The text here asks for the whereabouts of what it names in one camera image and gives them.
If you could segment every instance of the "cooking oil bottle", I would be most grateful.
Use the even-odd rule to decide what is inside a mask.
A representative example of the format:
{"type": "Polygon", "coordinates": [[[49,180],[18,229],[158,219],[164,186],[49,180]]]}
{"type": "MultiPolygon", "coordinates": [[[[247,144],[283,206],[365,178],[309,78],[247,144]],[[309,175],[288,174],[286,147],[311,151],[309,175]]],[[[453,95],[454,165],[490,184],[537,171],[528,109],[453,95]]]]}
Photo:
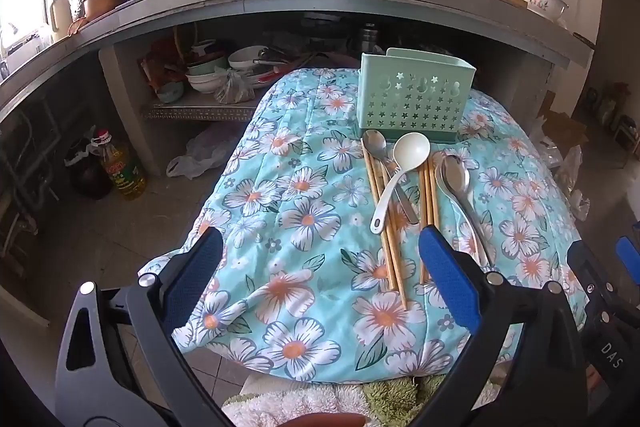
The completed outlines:
{"type": "Polygon", "coordinates": [[[92,143],[98,148],[100,163],[120,194],[126,200],[140,196],[145,191],[146,177],[130,154],[129,146],[113,140],[106,129],[99,130],[92,143]]]}

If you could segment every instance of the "silver screw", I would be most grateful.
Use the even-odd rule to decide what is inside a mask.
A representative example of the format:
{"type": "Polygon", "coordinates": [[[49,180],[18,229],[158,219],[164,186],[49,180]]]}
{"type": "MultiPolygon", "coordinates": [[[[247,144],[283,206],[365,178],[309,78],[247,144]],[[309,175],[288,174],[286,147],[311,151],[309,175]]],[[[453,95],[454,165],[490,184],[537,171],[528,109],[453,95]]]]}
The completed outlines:
{"type": "Polygon", "coordinates": [[[82,286],[80,286],[80,293],[82,295],[89,295],[89,293],[94,291],[94,289],[95,289],[94,283],[92,283],[91,281],[85,282],[82,284],[82,286]]]}
{"type": "Polygon", "coordinates": [[[498,272],[489,272],[486,275],[486,281],[493,286],[500,286],[504,282],[504,277],[498,272]]]}
{"type": "Polygon", "coordinates": [[[140,284],[140,286],[142,286],[143,288],[148,288],[154,282],[156,282],[156,274],[154,273],[144,273],[138,279],[138,284],[140,284]]]}
{"type": "Polygon", "coordinates": [[[556,281],[551,281],[546,287],[551,293],[555,293],[556,295],[562,293],[562,286],[556,281]]]}

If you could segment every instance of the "white jug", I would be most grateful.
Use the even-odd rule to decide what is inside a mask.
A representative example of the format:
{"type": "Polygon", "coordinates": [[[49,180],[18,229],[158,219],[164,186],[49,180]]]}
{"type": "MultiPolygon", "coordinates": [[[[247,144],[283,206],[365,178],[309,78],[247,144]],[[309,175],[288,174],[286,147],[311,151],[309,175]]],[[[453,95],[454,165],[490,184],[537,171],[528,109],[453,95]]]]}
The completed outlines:
{"type": "Polygon", "coordinates": [[[49,23],[53,41],[58,42],[68,35],[71,26],[71,6],[69,0],[53,0],[49,6],[49,23]]]}

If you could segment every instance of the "spoon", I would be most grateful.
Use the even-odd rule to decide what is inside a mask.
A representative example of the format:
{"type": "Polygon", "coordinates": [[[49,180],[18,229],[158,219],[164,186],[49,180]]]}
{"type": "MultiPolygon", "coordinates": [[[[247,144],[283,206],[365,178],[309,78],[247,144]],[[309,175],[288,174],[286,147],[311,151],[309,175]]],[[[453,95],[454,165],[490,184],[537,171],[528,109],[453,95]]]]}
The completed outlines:
{"type": "Polygon", "coordinates": [[[487,252],[486,242],[484,240],[484,233],[482,233],[482,226],[476,217],[476,213],[471,207],[467,199],[467,193],[469,190],[469,171],[462,163],[462,160],[457,156],[444,156],[442,163],[440,164],[442,181],[453,194],[462,210],[466,219],[474,230],[476,241],[476,247],[478,250],[478,257],[483,266],[488,264],[489,266],[495,266],[495,260],[490,260],[487,252]]]}
{"type": "Polygon", "coordinates": [[[380,195],[380,200],[371,219],[371,232],[382,233],[382,229],[385,226],[386,210],[396,184],[407,172],[422,165],[429,157],[430,152],[431,143],[429,139],[419,132],[405,134],[396,142],[394,146],[394,161],[398,164],[400,170],[389,180],[385,190],[380,195]]]}
{"type": "MultiPolygon", "coordinates": [[[[389,174],[389,178],[393,176],[389,167],[387,167],[385,163],[386,140],[383,134],[375,129],[366,130],[362,136],[362,142],[364,143],[365,149],[369,151],[369,154],[382,163],[382,166],[386,169],[386,173],[389,174]]],[[[402,210],[404,210],[406,218],[409,220],[409,223],[416,225],[418,223],[418,216],[415,215],[414,208],[411,206],[411,202],[409,201],[409,198],[406,197],[404,190],[402,190],[402,187],[397,186],[394,191],[398,201],[400,202],[402,210]]]]}

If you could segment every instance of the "kitchen counter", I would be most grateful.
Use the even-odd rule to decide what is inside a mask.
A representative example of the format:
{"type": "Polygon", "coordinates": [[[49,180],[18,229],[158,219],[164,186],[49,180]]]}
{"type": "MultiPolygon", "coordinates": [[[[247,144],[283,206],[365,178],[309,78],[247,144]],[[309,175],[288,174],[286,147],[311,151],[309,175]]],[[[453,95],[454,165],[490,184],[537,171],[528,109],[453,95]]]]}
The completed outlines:
{"type": "Polygon", "coordinates": [[[0,84],[0,121],[53,74],[90,51],[181,23],[289,10],[384,14],[450,26],[509,44],[551,67],[565,68],[570,61],[585,66],[590,57],[587,45],[565,29],[501,0],[131,0],[40,52],[0,84]]]}

